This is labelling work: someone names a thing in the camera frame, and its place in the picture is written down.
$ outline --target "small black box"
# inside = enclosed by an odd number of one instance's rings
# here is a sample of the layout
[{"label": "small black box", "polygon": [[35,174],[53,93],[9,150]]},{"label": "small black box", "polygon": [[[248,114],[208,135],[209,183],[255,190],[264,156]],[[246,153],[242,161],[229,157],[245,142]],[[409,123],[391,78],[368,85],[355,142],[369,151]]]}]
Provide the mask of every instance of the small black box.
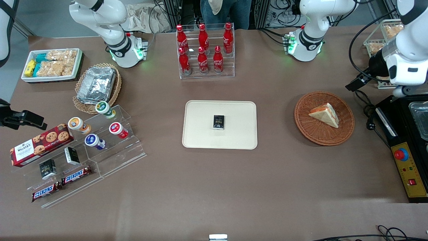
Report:
[{"label": "small black box", "polygon": [[79,157],[77,155],[77,151],[74,148],[66,147],[64,148],[65,157],[67,158],[67,162],[72,165],[79,164]]},{"label": "small black box", "polygon": [[224,115],[215,115],[214,116],[214,130],[224,130]]},{"label": "small black box", "polygon": [[56,175],[55,162],[52,159],[49,159],[45,162],[40,163],[39,167],[40,167],[40,173],[42,174],[43,180],[48,179],[50,176]]}]

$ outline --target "gray floor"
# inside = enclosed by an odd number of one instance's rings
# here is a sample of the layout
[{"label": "gray floor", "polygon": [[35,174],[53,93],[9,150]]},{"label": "gray floor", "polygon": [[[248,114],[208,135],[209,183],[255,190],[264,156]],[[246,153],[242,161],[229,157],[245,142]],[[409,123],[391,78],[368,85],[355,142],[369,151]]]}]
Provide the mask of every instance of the gray floor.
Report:
[{"label": "gray floor", "polygon": [[[125,4],[133,4],[147,0],[122,0]],[[378,4],[374,4],[375,12],[385,12]],[[77,37],[96,36],[89,28],[73,21],[68,12],[69,1],[64,0],[20,0],[17,12],[19,18],[36,35],[44,37]],[[361,5],[340,26],[367,24],[372,20],[369,9]],[[16,30],[12,30],[10,59],[0,69],[0,98],[9,101],[16,83],[21,76],[28,55],[28,42]]]}]

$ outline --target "red cookie box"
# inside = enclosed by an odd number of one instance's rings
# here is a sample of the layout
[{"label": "red cookie box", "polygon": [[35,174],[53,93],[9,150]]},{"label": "red cookie box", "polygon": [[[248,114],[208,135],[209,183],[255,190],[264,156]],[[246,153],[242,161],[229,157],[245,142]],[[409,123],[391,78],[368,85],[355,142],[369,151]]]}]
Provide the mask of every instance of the red cookie box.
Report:
[{"label": "red cookie box", "polygon": [[67,125],[62,123],[10,149],[12,165],[23,167],[73,140],[73,134],[68,130]]}]

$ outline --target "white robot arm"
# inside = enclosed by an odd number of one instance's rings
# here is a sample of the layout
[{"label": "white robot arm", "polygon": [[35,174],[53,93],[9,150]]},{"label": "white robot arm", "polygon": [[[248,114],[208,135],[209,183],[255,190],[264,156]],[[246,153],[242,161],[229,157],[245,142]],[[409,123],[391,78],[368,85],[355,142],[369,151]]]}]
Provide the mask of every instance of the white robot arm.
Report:
[{"label": "white robot arm", "polygon": [[9,59],[10,33],[19,0],[0,0],[0,67]]},{"label": "white robot arm", "polygon": [[120,24],[127,18],[125,5],[119,0],[78,0],[69,7],[71,17],[99,34],[110,48],[117,64],[123,68],[143,59],[141,38],[126,36]]},{"label": "white robot arm", "polygon": [[[392,84],[399,85],[393,91],[399,98],[412,94],[427,78],[428,0],[398,0],[397,11],[404,29],[370,58],[364,72],[373,78],[389,76]],[[358,75],[346,88],[355,91],[370,79]]]},{"label": "white robot arm", "polygon": [[295,42],[288,53],[297,60],[307,62],[315,58],[325,33],[330,27],[327,16],[344,15],[358,7],[354,0],[301,0],[300,12],[307,18],[304,29],[293,33]]}]

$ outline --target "brown table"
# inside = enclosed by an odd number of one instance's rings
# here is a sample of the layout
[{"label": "brown table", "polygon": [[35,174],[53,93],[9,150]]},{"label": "brown table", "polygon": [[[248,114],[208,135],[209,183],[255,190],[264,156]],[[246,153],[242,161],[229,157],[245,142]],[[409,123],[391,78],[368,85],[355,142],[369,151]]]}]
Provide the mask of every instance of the brown table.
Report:
[{"label": "brown table", "polygon": [[[9,240],[313,240],[375,233],[396,226],[426,237],[428,204],[408,204],[388,148],[365,128],[361,105],[345,89],[357,72],[347,58],[360,27],[332,27],[315,60],[301,63],[256,30],[236,31],[236,77],[182,82],[175,35],[160,34],[147,61],[119,69],[117,100],[148,154],[64,202],[41,209],[30,203],[24,179],[10,172],[9,149],[40,133],[0,129],[0,236]],[[367,37],[363,34],[357,44]],[[30,49],[81,48],[83,69],[113,63],[103,40],[30,38]],[[368,60],[355,48],[357,65]],[[75,82],[19,81],[15,110],[45,117],[49,126],[79,112]],[[390,95],[369,85],[373,103]],[[325,90],[352,108],[356,126],[342,145],[321,147],[298,131],[293,110],[305,93]],[[191,99],[249,100],[257,105],[255,150],[187,149],[181,144],[184,105]]]}]

